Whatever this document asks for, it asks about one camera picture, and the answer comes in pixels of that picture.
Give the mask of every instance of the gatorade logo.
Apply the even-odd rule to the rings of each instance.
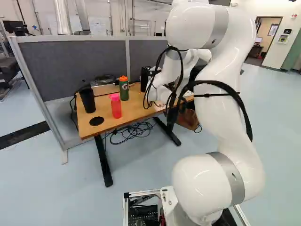
[[[122,85],[122,89],[124,89],[124,90],[127,89],[127,83]]]

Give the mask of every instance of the cubicle partition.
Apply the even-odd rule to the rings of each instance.
[[[27,36],[9,41],[62,148],[62,163],[68,161],[68,148],[85,142],[70,119],[74,93],[104,74],[138,81],[141,67],[154,66],[167,47],[164,37]]]

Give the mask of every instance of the pink bottle cap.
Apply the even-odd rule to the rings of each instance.
[[[111,94],[111,95],[109,95],[109,98],[111,98],[111,100],[113,100],[113,101],[118,101],[118,100],[120,100],[120,98],[119,98],[119,93]]]

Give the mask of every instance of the partition frame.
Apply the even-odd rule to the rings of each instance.
[[[24,36],[24,37],[9,37],[8,38],[11,48],[15,54],[16,60],[19,63],[20,69],[28,82],[30,90],[33,92],[33,95],[42,111],[46,122],[48,123],[51,131],[57,142],[60,145],[62,150],[61,153],[61,163],[65,164],[68,162],[68,149],[79,144],[82,144],[88,140],[84,140],[81,143],[74,142],[71,145],[66,145],[64,142],[58,128],[56,127],[55,121],[52,118],[47,106],[46,101],[44,102],[39,90],[32,78],[32,75],[27,67],[26,61],[21,52],[19,43],[28,43],[28,42],[50,42],[50,41],[124,41],[126,48],[126,66],[127,66],[127,76],[129,80],[131,79],[131,69],[130,69],[130,47],[129,42],[131,40],[167,40],[166,37],[153,37],[153,36],[100,36],[100,35],[41,35],[41,36]]]

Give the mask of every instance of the red water bottle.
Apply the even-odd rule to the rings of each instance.
[[[112,114],[115,119],[119,119],[121,114],[121,101],[119,98],[119,93],[114,93],[109,95],[109,98],[111,99],[111,108],[112,108]]]

